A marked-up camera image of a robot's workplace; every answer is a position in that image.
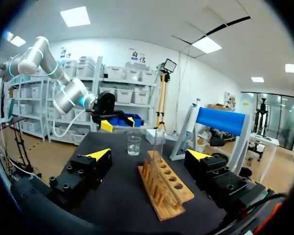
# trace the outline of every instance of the white ceiling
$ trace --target white ceiling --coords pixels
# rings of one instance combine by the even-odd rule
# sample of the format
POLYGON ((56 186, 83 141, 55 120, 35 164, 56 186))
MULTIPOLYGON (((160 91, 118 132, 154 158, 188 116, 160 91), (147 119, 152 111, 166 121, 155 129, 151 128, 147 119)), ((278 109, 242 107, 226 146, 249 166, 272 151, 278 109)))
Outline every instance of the white ceiling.
POLYGON ((286 30, 261 0, 39 0, 34 1, 9 31, 21 36, 20 48, 3 42, 0 54, 23 52, 35 37, 51 42, 85 37, 114 37, 140 40, 171 48, 210 65, 236 81, 242 88, 288 89, 294 91, 294 74, 285 73, 285 63, 294 63, 294 47, 286 30), (86 6, 90 25, 68 28, 60 11, 86 6), (252 19, 234 24, 209 37, 223 49, 205 54, 193 43, 205 33, 242 17, 252 19), (252 76, 262 76, 255 84, 252 76))

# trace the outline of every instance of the black table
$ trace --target black table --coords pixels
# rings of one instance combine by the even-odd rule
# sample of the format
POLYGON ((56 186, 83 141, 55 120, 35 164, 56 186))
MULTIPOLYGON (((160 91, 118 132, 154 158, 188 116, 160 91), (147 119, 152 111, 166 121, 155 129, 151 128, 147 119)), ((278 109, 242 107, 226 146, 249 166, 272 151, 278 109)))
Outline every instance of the black table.
POLYGON ((113 166, 99 188, 91 191, 77 208, 76 216, 113 230, 186 235, 206 234, 222 221, 225 211, 197 188, 183 161, 169 160, 171 141, 164 146, 163 157, 195 197, 183 204, 185 213, 165 221, 158 219, 137 170, 137 166, 149 158, 147 151, 152 150, 152 145, 142 136, 140 154, 129 156, 126 134, 89 133, 74 155, 106 148, 111 148, 113 166))

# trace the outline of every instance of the ceiling light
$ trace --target ceiling light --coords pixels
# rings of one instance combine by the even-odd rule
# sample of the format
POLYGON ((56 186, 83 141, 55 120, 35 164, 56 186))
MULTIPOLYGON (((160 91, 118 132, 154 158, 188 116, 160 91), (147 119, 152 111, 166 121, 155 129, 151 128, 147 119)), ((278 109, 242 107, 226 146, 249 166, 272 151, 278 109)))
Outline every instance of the ceiling light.
POLYGON ((264 78, 262 77, 251 77, 251 80, 253 80, 253 82, 264 82, 264 78))
POLYGON ((24 45, 26 43, 26 41, 22 38, 20 38, 19 36, 16 36, 15 38, 13 38, 11 40, 11 42, 13 45, 16 45, 17 47, 20 47, 22 45, 24 45))
POLYGON ((285 64, 285 72, 294 73, 294 64, 285 64))
POLYGON ((204 37, 200 39, 199 41, 193 43, 192 45, 198 48, 199 50, 202 50, 206 54, 222 49, 220 45, 218 45, 217 43, 215 43, 212 39, 208 37, 204 37))
POLYGON ((68 27, 90 24, 86 6, 60 12, 68 27))

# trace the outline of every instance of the floor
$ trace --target floor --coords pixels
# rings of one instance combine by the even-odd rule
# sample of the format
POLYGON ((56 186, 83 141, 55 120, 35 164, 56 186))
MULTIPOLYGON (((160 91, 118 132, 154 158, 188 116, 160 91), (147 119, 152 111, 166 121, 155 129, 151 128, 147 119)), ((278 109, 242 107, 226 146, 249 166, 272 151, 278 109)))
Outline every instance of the floor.
MULTIPOLYGON (((14 141, 14 131, 12 128, 6 128, 4 131, 4 139, 7 145, 9 156, 18 160, 20 158, 17 145, 14 141)), ((31 135, 23 134, 25 149, 31 164, 42 173, 42 180, 44 183, 49 184, 50 176, 57 176, 61 173, 63 166, 71 157, 72 153, 77 146, 73 144, 66 144, 61 142, 48 141, 43 142, 40 138, 31 135)), ((225 146, 217 149, 212 149, 207 146, 205 151, 212 152, 229 152, 231 153, 234 148, 234 142, 228 142, 225 146)), ((253 157, 251 166, 245 166, 252 170, 251 178, 254 181, 259 181, 260 176, 265 169, 271 154, 270 146, 266 147, 263 157, 260 162, 257 161, 258 156, 248 151, 246 158, 253 157)), ((266 178, 262 184, 266 187, 275 190, 276 192, 287 192, 294 182, 294 164, 293 152, 287 149, 278 147, 275 158, 267 173, 266 178)))

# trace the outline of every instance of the chair backrest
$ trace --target chair backrest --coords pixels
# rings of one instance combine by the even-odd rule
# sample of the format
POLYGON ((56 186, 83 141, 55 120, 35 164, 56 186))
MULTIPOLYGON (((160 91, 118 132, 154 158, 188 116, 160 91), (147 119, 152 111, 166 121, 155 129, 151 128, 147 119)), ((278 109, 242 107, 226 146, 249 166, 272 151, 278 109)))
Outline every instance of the chair backrest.
POLYGON ((245 114, 201 107, 196 122, 232 135, 240 136, 244 119, 245 114))

